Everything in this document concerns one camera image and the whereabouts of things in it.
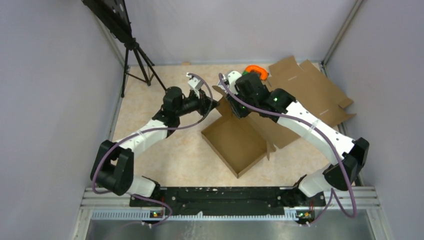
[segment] tripod leg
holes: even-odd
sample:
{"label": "tripod leg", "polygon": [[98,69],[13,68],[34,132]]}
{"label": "tripod leg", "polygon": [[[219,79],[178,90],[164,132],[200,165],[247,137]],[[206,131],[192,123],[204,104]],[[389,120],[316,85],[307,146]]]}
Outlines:
{"label": "tripod leg", "polygon": [[143,73],[143,76],[144,76],[144,81],[143,81],[143,80],[142,80],[142,81],[143,81],[143,82],[146,82],[146,83],[147,83],[147,86],[150,86],[149,77],[147,76],[147,73],[146,73],[145,67],[143,66],[142,59],[140,58],[140,55],[139,55],[139,53],[137,52],[137,49],[134,49],[133,51],[134,51],[135,58],[137,59],[138,65],[139,65],[139,66],[140,66],[140,68],[141,68],[141,72]]}
{"label": "tripod leg", "polygon": [[125,49],[125,64],[123,65],[123,77],[122,77],[122,90],[120,93],[120,97],[123,98],[124,97],[124,91],[125,91],[125,77],[127,75],[127,71],[128,71],[128,48]]}
{"label": "tripod leg", "polygon": [[143,59],[146,61],[147,67],[151,70],[151,72],[153,73],[153,75],[156,77],[156,79],[159,81],[159,84],[162,86],[163,90],[165,90],[165,92],[167,91],[167,88],[165,87],[164,83],[161,81],[161,79],[159,78],[158,74],[156,74],[155,70],[153,69],[152,65],[150,64],[149,61],[147,61],[146,59],[148,59],[147,55],[143,52],[143,50],[138,47],[137,48],[138,51],[140,52],[141,56],[143,57]]}
{"label": "tripod leg", "polygon": [[147,54],[143,51],[143,49],[138,46],[138,51],[140,52],[141,56],[143,57],[143,59],[147,62],[150,63],[150,65],[154,66],[155,64],[152,62],[152,60],[150,60],[150,58],[147,56]]}

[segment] flattened cardboard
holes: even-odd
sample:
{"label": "flattened cardboard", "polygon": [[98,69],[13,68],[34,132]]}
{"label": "flattened cardboard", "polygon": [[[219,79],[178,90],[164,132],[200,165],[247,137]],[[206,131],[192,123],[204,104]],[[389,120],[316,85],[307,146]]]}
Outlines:
{"label": "flattened cardboard", "polygon": [[328,96],[335,104],[342,109],[351,105],[354,101],[348,98],[345,93],[338,88],[330,79],[316,68],[312,62],[306,60],[300,64],[300,67],[308,74],[315,86],[320,88],[323,96]]}
{"label": "flattened cardboard", "polygon": [[[309,112],[331,127],[350,119],[343,108],[353,101],[325,77],[310,61],[297,64],[294,56],[284,58],[269,66],[271,76],[268,89],[281,88],[292,94]],[[259,126],[259,131],[279,149],[300,136],[270,119],[251,113],[248,118]]]}

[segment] tripod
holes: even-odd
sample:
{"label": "tripod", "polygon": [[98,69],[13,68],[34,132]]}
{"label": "tripod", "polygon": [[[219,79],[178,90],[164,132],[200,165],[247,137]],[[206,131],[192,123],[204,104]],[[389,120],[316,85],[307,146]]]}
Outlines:
{"label": "tripod", "polygon": [[[98,19],[110,30],[110,32],[125,46],[125,63],[123,67],[122,90],[121,97],[124,97],[125,78],[126,75],[136,78],[142,82],[151,85],[152,78],[155,77],[166,91],[164,83],[159,78],[156,71],[153,69],[153,62],[142,50],[136,39],[133,37],[131,22],[128,17],[127,7],[124,0],[82,0],[82,2],[96,15]],[[144,79],[141,79],[133,74],[130,74],[128,67],[128,55],[130,51],[134,52],[137,63],[141,68]],[[148,69],[152,72],[149,77],[143,66],[142,58],[146,63]]]}
{"label": "tripod", "polygon": [[[133,41],[130,43],[124,43],[125,46],[125,65],[123,67],[123,78],[122,78],[122,91],[120,96],[123,98],[124,97],[124,90],[125,90],[125,76],[131,76],[135,79],[138,79],[142,82],[147,83],[147,86],[150,86],[152,83],[152,78],[153,76],[156,77],[157,81],[160,83],[160,85],[162,86],[163,90],[167,90],[167,88],[165,87],[164,83],[161,81],[161,79],[159,78],[159,76],[156,74],[155,70],[153,69],[153,66],[155,65],[150,58],[146,55],[146,53],[142,50],[142,48],[140,47],[140,45],[136,42],[136,39],[133,38]],[[128,54],[130,53],[130,51],[134,52],[135,58],[137,59],[138,65],[141,68],[141,72],[143,73],[143,77],[144,79],[139,78],[138,76],[134,76],[133,74],[129,73],[129,67],[128,67]],[[142,60],[140,58],[140,56],[143,58],[143,60],[145,61],[147,67],[151,70],[152,75],[150,77],[147,76],[146,70],[143,66]]]}

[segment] cable tie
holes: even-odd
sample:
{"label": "cable tie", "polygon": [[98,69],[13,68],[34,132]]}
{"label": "cable tie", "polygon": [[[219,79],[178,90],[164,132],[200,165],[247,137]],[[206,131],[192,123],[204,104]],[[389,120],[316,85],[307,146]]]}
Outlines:
{"label": "cable tie", "polygon": [[136,132],[138,135],[140,135],[143,139],[146,139],[145,133],[143,133],[143,130],[137,130]]}
{"label": "cable tie", "polygon": [[311,134],[311,132],[317,127],[317,125],[321,122],[321,120],[318,118],[316,119],[314,122],[312,122],[312,125],[309,127],[309,129],[307,130],[307,132],[305,133],[305,135],[303,136],[304,139],[306,139],[309,134]]}

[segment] black mounting base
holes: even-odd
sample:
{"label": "black mounting base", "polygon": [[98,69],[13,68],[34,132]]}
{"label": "black mounting base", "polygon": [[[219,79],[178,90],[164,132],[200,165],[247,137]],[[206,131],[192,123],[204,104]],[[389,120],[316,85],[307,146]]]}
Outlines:
{"label": "black mounting base", "polygon": [[[115,142],[105,140],[98,148],[94,165],[91,169],[90,179],[93,180],[94,174],[103,156],[115,145]],[[130,149],[123,149],[118,146],[109,156],[107,156],[101,167],[96,184],[121,196],[125,194],[133,183],[134,179],[134,153]]]}
{"label": "black mounting base", "polygon": [[[291,189],[270,187],[161,187],[156,200],[168,204],[174,215],[204,216],[263,216],[283,215]],[[323,193],[297,202],[298,207],[326,205]],[[161,207],[137,198],[131,199],[130,207]]]}

